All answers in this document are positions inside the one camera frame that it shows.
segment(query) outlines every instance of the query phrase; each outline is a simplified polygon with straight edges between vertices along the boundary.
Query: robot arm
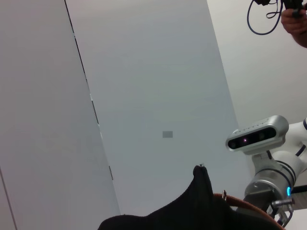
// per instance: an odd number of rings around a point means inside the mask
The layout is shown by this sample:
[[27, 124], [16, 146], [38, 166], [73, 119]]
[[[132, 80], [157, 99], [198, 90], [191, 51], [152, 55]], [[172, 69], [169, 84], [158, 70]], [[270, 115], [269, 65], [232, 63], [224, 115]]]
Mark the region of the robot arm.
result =
[[[245, 190], [245, 201], [272, 217], [281, 216], [284, 227], [291, 219], [291, 190], [300, 173], [307, 169], [306, 119], [289, 125], [282, 116], [272, 116], [231, 134], [226, 147], [251, 155], [255, 176]], [[284, 211], [290, 211], [289, 218]]]

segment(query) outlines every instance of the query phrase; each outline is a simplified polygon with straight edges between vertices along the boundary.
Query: white wall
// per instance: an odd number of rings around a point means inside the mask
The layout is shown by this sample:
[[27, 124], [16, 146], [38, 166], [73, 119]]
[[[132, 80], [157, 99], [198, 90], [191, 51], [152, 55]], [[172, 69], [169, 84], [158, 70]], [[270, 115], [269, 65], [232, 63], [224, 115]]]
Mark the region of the white wall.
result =
[[119, 208], [65, 3], [5, 0], [0, 29], [0, 164], [17, 228], [97, 229]]
[[[303, 121], [307, 49], [296, 44], [281, 23], [270, 35], [253, 34], [246, 19], [250, 2], [208, 0], [237, 121], [242, 127], [271, 115], [283, 115], [289, 123]], [[276, 5], [254, 4], [250, 13], [254, 30], [271, 30], [277, 17], [269, 20], [265, 15], [275, 10]], [[307, 173], [296, 183], [303, 184]]]
[[295, 210], [292, 216], [292, 219], [286, 226], [287, 230], [304, 230], [306, 229], [306, 215], [307, 209]]
[[206, 1], [67, 3], [121, 213], [168, 204], [202, 162], [215, 192], [243, 198], [251, 177], [225, 148], [237, 122]]

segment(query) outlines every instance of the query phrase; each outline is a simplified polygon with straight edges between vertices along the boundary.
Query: black stripe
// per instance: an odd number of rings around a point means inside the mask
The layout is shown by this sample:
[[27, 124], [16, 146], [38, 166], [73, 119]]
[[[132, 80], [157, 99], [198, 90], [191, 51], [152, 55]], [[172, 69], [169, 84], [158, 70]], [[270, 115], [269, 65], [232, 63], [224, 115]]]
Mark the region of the black stripe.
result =
[[272, 154], [269, 150], [267, 150], [267, 154], [268, 154], [269, 159], [272, 160]]
[[95, 106], [94, 106], [94, 102], [93, 102], [93, 101], [92, 101], [92, 105], [93, 105], [93, 108], [94, 108], [94, 112], [95, 112], [95, 116], [96, 116], [97, 123], [99, 124], [98, 117], [97, 117], [97, 113], [96, 113], [96, 110], [95, 110]]
[[276, 161], [276, 162], [278, 162], [278, 163], [280, 163], [280, 164], [284, 164], [285, 166], [287, 166], [287, 167], [293, 172], [293, 176], [294, 176], [295, 181], [296, 181], [296, 174], [295, 174], [293, 168], [292, 168], [290, 165], [288, 165], [287, 163], [285, 163], [285, 162], [283, 162], [283, 161]]
[[12, 209], [12, 205], [11, 205], [11, 200], [9, 198], [8, 190], [6, 189], [6, 184], [4, 182], [4, 178], [3, 178], [3, 174], [2, 174], [1, 168], [0, 168], [0, 178], [1, 178], [1, 181], [2, 181], [2, 184], [3, 184], [3, 189], [4, 189], [4, 193], [6, 195], [6, 199], [8, 200], [8, 205], [9, 205], [9, 209], [10, 209], [11, 216], [12, 216], [12, 219], [13, 219], [14, 227], [15, 227], [16, 230], [18, 230], [17, 229], [17, 224], [16, 224], [16, 219], [15, 219], [15, 216], [14, 216], [14, 213], [13, 213], [13, 209]]
[[82, 69], [83, 69], [84, 76], [85, 76], [85, 79], [86, 79], [85, 70], [84, 70], [84, 66], [83, 66], [83, 62], [82, 62], [80, 50], [79, 50], [78, 43], [77, 43], [77, 39], [76, 39], [76, 36], [75, 36], [75, 31], [73, 30], [73, 26], [72, 26], [72, 22], [71, 22], [71, 16], [70, 16], [69, 11], [68, 11], [68, 7], [67, 7], [66, 0], [64, 0], [64, 2], [65, 2], [65, 6], [66, 6], [66, 10], [67, 10], [67, 14], [68, 14], [69, 21], [70, 21], [70, 23], [71, 23], [71, 30], [72, 30], [73, 36], [74, 36], [74, 38], [75, 38], [75, 42], [76, 42], [77, 50], [78, 50], [78, 53], [79, 53], [79, 58], [80, 58], [80, 61], [81, 61]]
[[291, 194], [307, 192], [307, 185], [294, 187]]
[[113, 180], [112, 170], [111, 170], [110, 166], [109, 166], [109, 170], [110, 170], [110, 174], [111, 174], [111, 177], [112, 177], [112, 180]]
[[288, 184], [289, 184], [289, 187], [291, 187], [291, 183], [290, 183], [289, 179], [286, 177], [286, 175], [285, 175], [283, 172], [278, 171], [277, 169], [270, 169], [270, 168], [261, 169], [259, 172], [256, 173], [256, 175], [257, 175], [258, 173], [262, 172], [262, 171], [265, 171], [265, 170], [270, 170], [270, 171], [274, 171], [274, 172], [279, 173], [281, 176], [283, 176], [283, 177], [286, 179], [286, 181], [287, 181]]
[[295, 180], [294, 180], [294, 177], [293, 177], [292, 173], [290, 172], [290, 170], [289, 170], [287, 167], [285, 167], [285, 166], [283, 166], [283, 165], [282, 165], [282, 167], [283, 167], [284, 169], [286, 169], [286, 171], [290, 174], [290, 176], [291, 176], [291, 178], [292, 178], [292, 180], [293, 180], [293, 186], [294, 186], [294, 185], [295, 185]]
[[307, 130], [307, 123], [306, 123], [306, 119], [303, 120], [303, 125], [305, 127], [305, 129]]
[[296, 156], [301, 155], [301, 153], [305, 150], [305, 148], [306, 148], [306, 145], [303, 145], [301, 149], [296, 153]]

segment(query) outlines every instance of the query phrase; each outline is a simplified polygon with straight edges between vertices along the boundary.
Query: metal clip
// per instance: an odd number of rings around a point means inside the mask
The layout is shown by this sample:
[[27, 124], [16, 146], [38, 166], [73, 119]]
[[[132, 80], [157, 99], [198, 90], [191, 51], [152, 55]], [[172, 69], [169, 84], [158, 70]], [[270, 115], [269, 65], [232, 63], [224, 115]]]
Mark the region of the metal clip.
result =
[[222, 199], [223, 199], [224, 201], [226, 201], [226, 199], [227, 199], [227, 192], [226, 192], [225, 190], [223, 190]]
[[289, 221], [292, 218], [293, 215], [293, 207], [292, 205], [295, 204], [295, 201], [293, 198], [285, 199], [285, 200], [275, 200], [271, 203], [273, 208], [282, 208], [283, 206], [286, 206], [288, 209], [290, 215], [289, 217], [286, 216], [286, 214], [281, 213], [281, 217], [279, 218], [279, 222], [282, 224], [283, 227], [286, 227], [286, 225], [289, 223]]

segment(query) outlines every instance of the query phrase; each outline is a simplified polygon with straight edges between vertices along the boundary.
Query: black cloth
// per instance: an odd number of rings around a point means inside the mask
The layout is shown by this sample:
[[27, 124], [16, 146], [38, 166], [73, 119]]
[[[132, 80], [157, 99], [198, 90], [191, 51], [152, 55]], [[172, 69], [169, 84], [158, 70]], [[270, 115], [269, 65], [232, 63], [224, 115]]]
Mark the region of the black cloth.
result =
[[187, 190], [172, 203], [146, 217], [116, 216], [98, 230], [278, 230], [268, 220], [235, 212], [213, 196], [207, 169], [196, 166]]

